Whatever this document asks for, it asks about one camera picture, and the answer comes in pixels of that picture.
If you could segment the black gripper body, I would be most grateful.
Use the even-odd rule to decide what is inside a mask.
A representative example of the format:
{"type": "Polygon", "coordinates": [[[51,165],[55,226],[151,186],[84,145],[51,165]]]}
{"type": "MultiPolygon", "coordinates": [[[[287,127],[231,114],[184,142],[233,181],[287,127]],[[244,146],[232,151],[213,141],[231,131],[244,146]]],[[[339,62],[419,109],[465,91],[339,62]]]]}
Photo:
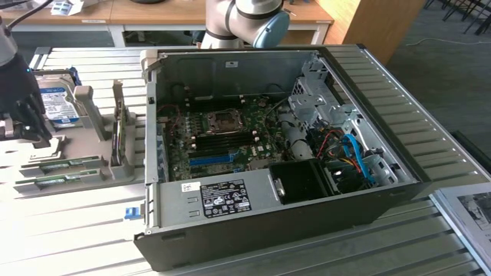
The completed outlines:
{"type": "Polygon", "coordinates": [[[41,96],[37,80],[21,55],[13,55],[12,60],[1,65],[1,111],[20,112],[21,104],[41,116],[41,96]]]}

